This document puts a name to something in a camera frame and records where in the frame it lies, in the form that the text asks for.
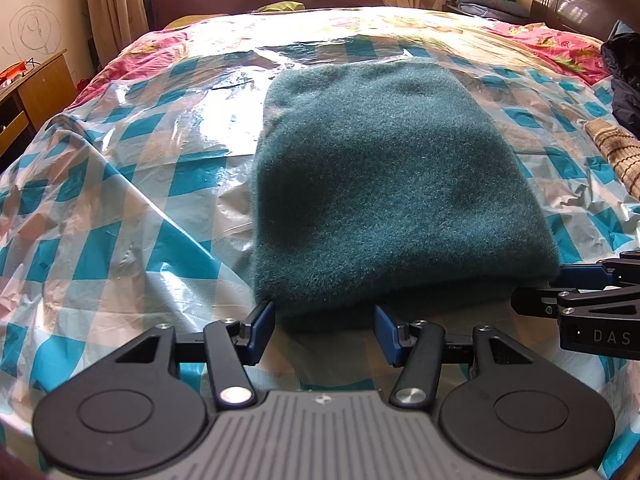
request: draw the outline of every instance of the circular pad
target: circular pad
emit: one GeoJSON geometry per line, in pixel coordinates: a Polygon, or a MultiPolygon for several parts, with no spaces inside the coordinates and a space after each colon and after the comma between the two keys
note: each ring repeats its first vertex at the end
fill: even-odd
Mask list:
{"type": "Polygon", "coordinates": [[[190,449],[207,423],[196,391],[152,367],[108,371],[88,368],[40,402],[34,436],[49,463],[83,478],[129,477],[190,449]]]}
{"type": "Polygon", "coordinates": [[[569,408],[562,400],[543,392],[512,392],[494,405],[495,414],[512,430],[548,433],[562,426],[569,408]]]}
{"type": "Polygon", "coordinates": [[[130,390],[110,390],[84,400],[78,409],[82,423],[101,433],[123,433],[141,426],[153,413],[147,396],[130,390]]]}
{"type": "Polygon", "coordinates": [[[444,399],[438,421],[469,458],[535,478],[597,468],[614,430],[607,401],[548,362],[489,366],[444,399]]]}

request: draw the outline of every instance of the dark clothing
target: dark clothing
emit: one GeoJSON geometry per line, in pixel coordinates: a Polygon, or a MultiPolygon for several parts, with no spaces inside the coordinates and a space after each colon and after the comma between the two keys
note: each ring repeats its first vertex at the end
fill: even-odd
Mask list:
{"type": "Polygon", "coordinates": [[[602,59],[613,74],[613,115],[640,139],[640,34],[620,34],[602,45],[602,59]]]}
{"type": "Polygon", "coordinates": [[[508,12],[502,12],[501,10],[490,9],[478,4],[459,4],[458,8],[462,12],[471,14],[473,16],[480,16],[480,18],[493,18],[499,22],[511,23],[513,25],[527,25],[529,23],[528,18],[521,18],[508,12]]]}

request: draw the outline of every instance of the desk drawer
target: desk drawer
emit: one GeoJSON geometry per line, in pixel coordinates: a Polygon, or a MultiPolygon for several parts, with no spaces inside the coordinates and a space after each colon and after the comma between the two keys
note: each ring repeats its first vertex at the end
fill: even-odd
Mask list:
{"type": "Polygon", "coordinates": [[[27,114],[20,112],[20,114],[11,123],[0,132],[0,155],[2,155],[6,149],[14,142],[15,139],[29,126],[29,120],[27,114]]]}

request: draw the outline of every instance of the wall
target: wall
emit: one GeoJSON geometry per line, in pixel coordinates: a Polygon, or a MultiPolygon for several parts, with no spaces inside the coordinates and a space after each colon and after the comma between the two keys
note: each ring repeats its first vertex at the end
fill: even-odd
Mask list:
{"type": "Polygon", "coordinates": [[[33,57],[43,62],[64,48],[74,82],[94,76],[86,0],[0,0],[0,70],[33,57]]]}

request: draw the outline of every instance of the brown striped cloth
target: brown striped cloth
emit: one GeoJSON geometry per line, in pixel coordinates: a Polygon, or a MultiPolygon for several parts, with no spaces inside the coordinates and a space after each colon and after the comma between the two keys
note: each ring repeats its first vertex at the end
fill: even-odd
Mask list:
{"type": "Polygon", "coordinates": [[[590,121],[584,126],[629,195],[640,200],[640,140],[621,126],[603,119],[590,121]]]}

